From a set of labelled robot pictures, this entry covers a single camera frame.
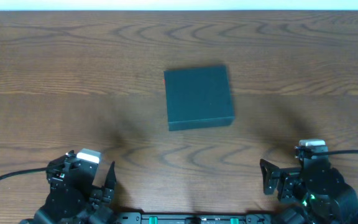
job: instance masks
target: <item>cable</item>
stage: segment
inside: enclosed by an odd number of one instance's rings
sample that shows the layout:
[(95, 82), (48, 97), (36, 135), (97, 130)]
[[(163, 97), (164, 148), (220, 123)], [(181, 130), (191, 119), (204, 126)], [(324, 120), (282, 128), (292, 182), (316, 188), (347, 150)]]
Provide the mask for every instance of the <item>cable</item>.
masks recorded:
[(8, 178), (8, 177), (13, 177), (15, 175), (20, 175), (20, 174), (31, 174), (31, 173), (34, 173), (34, 172), (46, 171), (46, 170), (57, 168), (57, 167), (62, 166), (62, 165), (63, 164), (50, 166), (50, 167), (36, 168), (36, 169), (19, 170), (19, 171), (15, 171), (15, 172), (11, 172), (11, 173), (8, 173), (8, 174), (1, 175), (0, 180), (3, 180), (3, 179)]
[(358, 154), (358, 150), (342, 150), (342, 151), (332, 151), (332, 152), (315, 152), (313, 156), (330, 156), (338, 154)]

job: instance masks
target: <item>box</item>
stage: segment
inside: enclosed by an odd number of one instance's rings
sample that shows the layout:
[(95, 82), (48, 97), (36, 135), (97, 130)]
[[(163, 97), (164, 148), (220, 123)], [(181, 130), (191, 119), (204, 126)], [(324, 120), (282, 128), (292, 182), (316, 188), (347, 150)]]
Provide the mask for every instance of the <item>box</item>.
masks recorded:
[(169, 131), (230, 125), (234, 110), (226, 66), (164, 72)]

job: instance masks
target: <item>white wall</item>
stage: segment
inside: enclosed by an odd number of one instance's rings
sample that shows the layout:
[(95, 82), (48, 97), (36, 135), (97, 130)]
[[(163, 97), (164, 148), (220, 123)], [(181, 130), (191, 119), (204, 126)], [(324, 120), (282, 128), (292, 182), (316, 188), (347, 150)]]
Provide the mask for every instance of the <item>white wall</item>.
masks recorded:
[(358, 10), (358, 0), (0, 0), (0, 10)]

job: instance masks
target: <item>wood grain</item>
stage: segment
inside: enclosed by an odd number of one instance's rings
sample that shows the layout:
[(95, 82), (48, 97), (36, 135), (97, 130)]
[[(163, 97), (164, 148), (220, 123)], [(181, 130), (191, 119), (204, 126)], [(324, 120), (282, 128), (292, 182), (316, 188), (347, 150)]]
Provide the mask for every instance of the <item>wood grain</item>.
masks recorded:
[[(234, 124), (168, 132), (163, 71), (218, 63)], [(123, 207), (276, 210), (259, 159), (296, 166), (305, 138), (358, 149), (358, 12), (0, 12), (0, 175), (86, 147)], [(358, 156), (331, 161), (358, 194)], [(0, 223), (47, 194), (45, 174), (1, 181)]]

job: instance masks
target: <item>table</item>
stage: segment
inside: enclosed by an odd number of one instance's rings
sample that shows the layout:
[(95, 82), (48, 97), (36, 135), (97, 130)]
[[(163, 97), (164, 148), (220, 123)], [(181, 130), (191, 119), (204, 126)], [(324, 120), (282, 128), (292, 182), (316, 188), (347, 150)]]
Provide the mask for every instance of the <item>table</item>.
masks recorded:
[[(225, 64), (236, 120), (168, 132), (163, 71)], [(300, 139), (358, 149), (358, 12), (0, 12), (0, 175), (67, 151), (116, 161), (115, 206), (282, 210), (259, 159)], [(332, 156), (358, 194), (358, 155)], [(44, 173), (0, 181), (0, 223), (44, 204)]]

